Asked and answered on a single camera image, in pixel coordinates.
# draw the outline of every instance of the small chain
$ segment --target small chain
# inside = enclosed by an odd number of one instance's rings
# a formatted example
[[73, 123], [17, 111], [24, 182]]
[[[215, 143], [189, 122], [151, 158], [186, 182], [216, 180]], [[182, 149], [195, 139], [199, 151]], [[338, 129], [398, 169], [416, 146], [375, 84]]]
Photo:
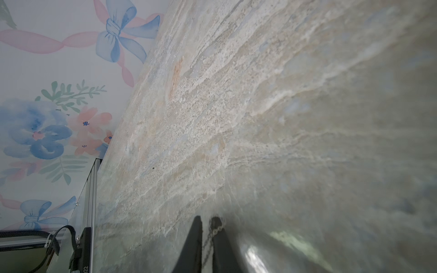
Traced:
[[216, 236], [217, 233], [222, 231], [222, 229], [225, 227], [225, 224], [226, 224], [226, 222], [222, 218], [220, 218], [220, 220], [222, 221], [222, 225], [218, 226], [214, 230], [211, 230], [211, 220], [212, 219], [209, 219], [209, 233], [208, 233], [208, 236], [206, 237], [205, 243], [202, 246], [202, 253], [203, 253], [205, 251], [206, 246], [209, 243], [208, 251], [206, 252], [205, 259], [203, 260], [203, 263], [202, 263], [202, 269], [205, 267], [205, 264], [208, 261], [209, 255], [211, 254], [211, 251], [212, 251], [212, 238], [214, 236]]

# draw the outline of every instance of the black object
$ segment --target black object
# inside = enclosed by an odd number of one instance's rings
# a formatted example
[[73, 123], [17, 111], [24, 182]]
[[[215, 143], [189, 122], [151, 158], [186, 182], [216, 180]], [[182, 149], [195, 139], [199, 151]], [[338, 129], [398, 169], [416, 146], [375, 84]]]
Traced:
[[200, 273], [202, 271], [202, 220], [194, 217], [184, 247], [173, 273]]
[[[56, 238], [53, 238], [53, 235], [51, 235], [48, 232], [37, 231], [37, 230], [19, 230], [19, 231], [0, 232], [0, 238], [21, 237], [21, 236], [41, 236], [44, 238], [47, 238], [47, 236], [50, 236], [49, 239], [53, 241], [52, 248], [54, 249], [55, 253], [57, 255], [59, 255], [59, 243], [56, 240]], [[38, 248], [38, 247], [44, 247], [44, 245], [45, 244], [18, 245], [18, 246], [2, 247], [2, 248], [0, 248], [0, 252], [1, 251], [10, 251], [10, 250]]]
[[[217, 230], [222, 225], [219, 217], [211, 219], [211, 230]], [[242, 273], [234, 256], [225, 229], [218, 230], [212, 238], [214, 254], [212, 256], [213, 273]], [[196, 216], [188, 232], [187, 239], [172, 273], [202, 272], [202, 221]]]
[[[56, 232], [55, 232], [55, 234], [53, 235], [53, 238], [56, 238], [56, 236], [58, 235], [58, 232], [59, 231], [61, 231], [61, 229], [63, 229], [63, 228], [67, 228], [68, 230], [70, 230], [70, 233], [71, 233], [71, 244], [72, 244], [72, 247], [73, 247], [73, 249], [74, 249], [74, 251], [76, 251], [77, 250], [77, 245], [76, 245], [76, 241], [74, 241], [74, 239], [75, 239], [75, 237], [76, 237], [76, 231], [74, 230], [74, 228], [72, 227], [72, 226], [70, 226], [70, 225], [65, 225], [65, 226], [63, 226], [63, 227], [61, 227], [60, 229], [58, 229]], [[32, 271], [29, 271], [29, 273], [35, 273], [35, 272], [37, 272], [43, 265], [44, 265], [44, 263], [45, 263], [45, 261], [47, 260], [47, 258], [48, 258], [48, 256], [52, 253], [52, 251], [53, 251], [53, 243], [54, 243], [54, 241], [51, 241], [50, 242], [50, 245], [49, 245], [49, 247], [47, 248], [47, 251], [45, 252], [45, 257], [44, 257], [44, 259], [42, 260], [42, 262], [37, 266], [37, 267], [35, 267]]]
[[70, 272], [79, 270], [80, 273], [90, 271], [91, 260], [91, 228], [84, 228], [80, 236], [79, 245], [70, 258]]
[[[211, 230], [217, 229], [222, 225], [219, 217], [211, 219]], [[242, 272], [237, 263], [234, 253], [232, 252], [231, 243], [228, 240], [225, 229], [219, 231], [212, 237], [214, 254], [212, 255], [212, 272], [213, 273], [240, 273]]]

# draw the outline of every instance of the marble surface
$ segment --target marble surface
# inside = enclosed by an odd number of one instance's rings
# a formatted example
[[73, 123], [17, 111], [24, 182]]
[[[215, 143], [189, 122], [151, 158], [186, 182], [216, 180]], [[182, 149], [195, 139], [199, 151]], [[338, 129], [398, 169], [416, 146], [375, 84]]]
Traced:
[[[174, 0], [99, 170], [94, 272], [437, 267], [433, 0]], [[210, 263], [204, 272], [210, 272]]]

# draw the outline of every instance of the blue bow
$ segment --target blue bow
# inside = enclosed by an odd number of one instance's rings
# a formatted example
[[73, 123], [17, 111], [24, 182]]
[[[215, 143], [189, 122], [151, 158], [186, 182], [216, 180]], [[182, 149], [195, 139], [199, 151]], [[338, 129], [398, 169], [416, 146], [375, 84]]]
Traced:
[[68, 220], [64, 217], [50, 217], [56, 214], [62, 214], [67, 211], [74, 209], [76, 205], [76, 197], [73, 196], [68, 200], [65, 204], [43, 214], [52, 203], [50, 201], [44, 200], [27, 200], [21, 203], [20, 210], [26, 214], [24, 217], [25, 224], [20, 226], [20, 229], [32, 229], [32, 230], [41, 230], [41, 226], [39, 224], [48, 224], [48, 225], [66, 225], [68, 224]]
[[135, 17], [136, 8], [129, 0], [106, 0], [109, 18], [106, 21], [106, 31], [101, 32], [97, 38], [96, 54], [107, 61], [117, 62], [120, 58], [120, 45], [132, 52], [143, 63], [146, 60], [144, 48], [132, 39], [120, 37], [123, 31], [126, 34], [142, 37], [155, 38], [160, 25], [160, 16], [147, 24], [135, 28], [125, 26]]

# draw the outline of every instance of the floral wallpaper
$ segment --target floral wallpaper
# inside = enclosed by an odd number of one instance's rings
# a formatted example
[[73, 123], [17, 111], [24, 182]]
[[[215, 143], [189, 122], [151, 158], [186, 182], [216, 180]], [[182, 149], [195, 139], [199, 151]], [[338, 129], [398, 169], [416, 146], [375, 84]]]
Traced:
[[68, 223], [168, 4], [0, 0], [0, 230]]

